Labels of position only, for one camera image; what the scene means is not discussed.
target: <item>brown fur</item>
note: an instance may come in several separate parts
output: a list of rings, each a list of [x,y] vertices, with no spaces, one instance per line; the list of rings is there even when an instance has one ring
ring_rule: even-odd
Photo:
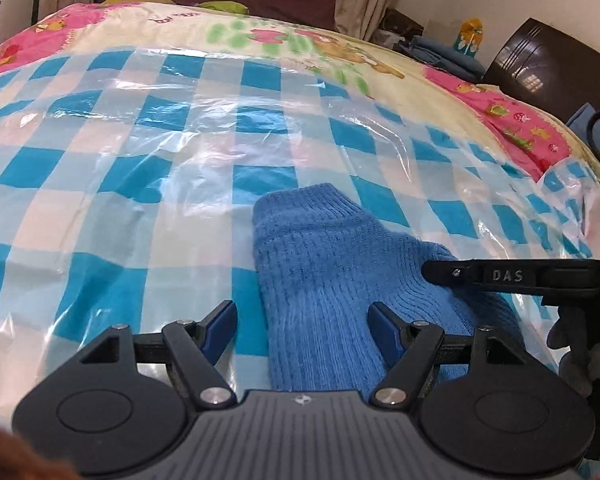
[[[0,429],[0,480],[80,480],[67,463],[40,458],[19,437]]]

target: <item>dark wooden furniture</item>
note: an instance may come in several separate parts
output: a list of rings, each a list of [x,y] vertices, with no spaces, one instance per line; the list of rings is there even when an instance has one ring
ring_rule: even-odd
[[[566,122],[584,103],[600,110],[600,54],[538,20],[527,20],[482,81]]]

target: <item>gray glove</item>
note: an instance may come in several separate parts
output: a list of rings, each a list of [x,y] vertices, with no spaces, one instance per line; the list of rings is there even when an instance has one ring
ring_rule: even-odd
[[[569,321],[565,322],[563,318],[559,319],[546,339],[549,348],[557,350],[571,346],[571,351],[567,352],[560,360],[558,373],[560,377],[574,390],[583,397],[589,397],[592,392],[592,381],[600,379],[600,343],[595,345],[590,351],[586,350],[586,331],[584,330],[584,314],[582,311],[575,312],[575,309],[568,309]],[[582,314],[581,329],[567,330],[567,324],[572,325],[572,315]]]

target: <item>knit sock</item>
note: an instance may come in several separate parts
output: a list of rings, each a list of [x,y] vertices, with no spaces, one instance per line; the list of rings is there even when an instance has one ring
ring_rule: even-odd
[[[410,322],[424,319],[468,335],[488,324],[522,342],[501,296],[449,288],[422,277],[426,260],[453,260],[439,245],[387,231],[330,184],[264,196],[253,209],[254,259],[269,328],[275,390],[360,390],[386,373],[366,325],[374,301]],[[464,373],[442,367],[441,380]]]

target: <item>plastic packaging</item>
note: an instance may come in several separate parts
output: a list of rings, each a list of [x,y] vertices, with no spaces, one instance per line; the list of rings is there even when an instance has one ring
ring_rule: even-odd
[[[157,332],[227,298],[240,325],[219,367],[239,394],[267,388],[251,210],[321,182],[461,259],[600,257],[600,186],[574,158],[535,183],[475,143],[270,60],[54,56],[0,75],[0,419],[106,327]],[[509,301],[529,351],[555,367],[544,346],[555,310]]]

